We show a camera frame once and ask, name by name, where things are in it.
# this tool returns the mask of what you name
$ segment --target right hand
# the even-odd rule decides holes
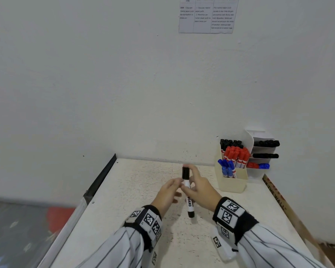
[[[195,165],[184,164],[183,166],[192,170],[190,183],[195,183],[195,188],[192,190],[185,185],[182,185],[181,190],[201,207],[214,212],[218,202],[222,198],[221,195],[212,187],[206,178],[201,177],[200,172]]]

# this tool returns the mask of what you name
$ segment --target left hand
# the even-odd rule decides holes
[[[172,203],[178,202],[174,197],[181,197],[181,193],[176,192],[176,190],[181,187],[182,182],[182,178],[168,180],[168,182],[161,187],[154,201],[151,203],[159,210],[161,218],[164,217]]]

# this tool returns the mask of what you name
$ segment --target hand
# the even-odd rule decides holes
[[[201,207],[214,212],[218,202],[222,198],[221,195],[212,187],[206,178],[201,177],[196,166],[193,164],[184,164],[183,166],[192,170],[193,176],[190,177],[190,183],[195,183],[195,188],[190,189],[182,185],[181,190]]]
[[[168,180],[168,182],[161,187],[160,191],[156,195],[156,198],[151,203],[159,210],[161,218],[164,217],[172,203],[178,202],[178,200],[174,197],[181,196],[181,193],[176,192],[176,190],[181,187],[182,182],[182,178]]]

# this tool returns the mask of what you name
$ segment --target pen holder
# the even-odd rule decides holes
[[[218,182],[218,188],[224,192],[242,193],[247,186],[247,170],[245,168],[236,168],[237,179],[225,178],[222,175],[221,165],[217,162],[219,159],[223,159],[220,145],[217,146],[215,156],[215,172]]]

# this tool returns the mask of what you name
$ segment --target white tabletop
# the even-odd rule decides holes
[[[167,180],[181,177],[181,167],[177,163],[117,159],[52,267],[70,268],[81,263],[119,228],[134,208],[150,204]],[[198,168],[201,175],[218,188],[214,168]],[[242,194],[220,193],[310,253],[262,181],[248,183]],[[196,220],[192,221],[183,198],[170,207],[163,219],[164,232],[159,241],[156,267],[244,267],[240,261],[225,264],[220,260],[209,235],[211,226],[215,225],[213,213],[196,205],[195,214]]]

